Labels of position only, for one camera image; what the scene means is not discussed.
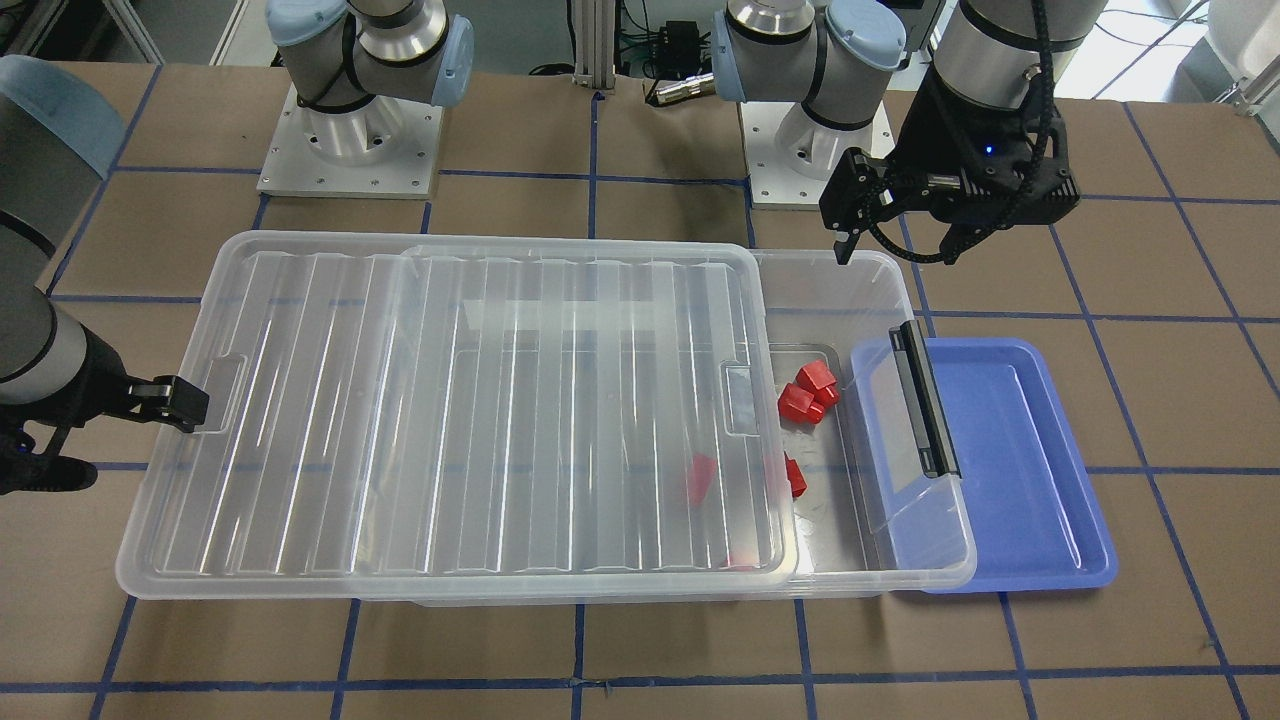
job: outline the red object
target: red object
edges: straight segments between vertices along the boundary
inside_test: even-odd
[[[822,360],[814,360],[796,373],[796,384],[813,393],[823,407],[831,407],[840,402],[840,391],[836,389],[836,375]]]
[[[778,397],[778,414],[792,423],[817,425],[827,414],[827,409],[818,402],[812,392],[797,384],[787,383],[787,387],[782,388],[782,396]]]
[[[701,452],[694,455],[694,462],[689,466],[689,474],[685,475],[685,487],[689,489],[689,505],[698,507],[707,500],[707,491],[710,489],[718,474],[714,457],[708,457]]]
[[[809,489],[809,483],[804,482],[804,473],[800,471],[800,464],[791,459],[790,455],[783,454],[787,459],[787,480],[791,482],[791,497],[796,498],[804,495],[804,491]]]

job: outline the plastic storage box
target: plastic storage box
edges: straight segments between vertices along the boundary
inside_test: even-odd
[[[118,577],[440,605],[956,587],[975,551],[957,478],[916,459],[908,318],[874,252],[243,233],[182,368],[209,420],[163,432]],[[818,356],[845,400],[783,429],[777,388]]]

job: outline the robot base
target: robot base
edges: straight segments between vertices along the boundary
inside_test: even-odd
[[[782,119],[795,102],[744,102],[739,105],[742,120],[742,145],[746,169],[751,178],[751,204],[762,210],[817,210],[827,181],[800,174],[782,156],[776,137]],[[884,105],[872,120],[870,154],[888,155],[893,149]]]
[[[285,197],[381,197],[428,200],[440,149],[443,108],[390,99],[406,135],[394,152],[369,165],[343,165],[310,147],[297,91],[289,88],[257,178],[259,192]]]

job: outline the blue plastic tray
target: blue plastic tray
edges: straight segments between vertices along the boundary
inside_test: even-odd
[[[1044,359],[1012,338],[929,338],[978,571],[959,588],[1097,588],[1115,546]]]

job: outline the clear plastic lid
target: clear plastic lid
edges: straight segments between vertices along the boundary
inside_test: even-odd
[[[744,594],[797,562],[756,261],[727,245],[251,232],[218,258],[118,561],[140,597]]]

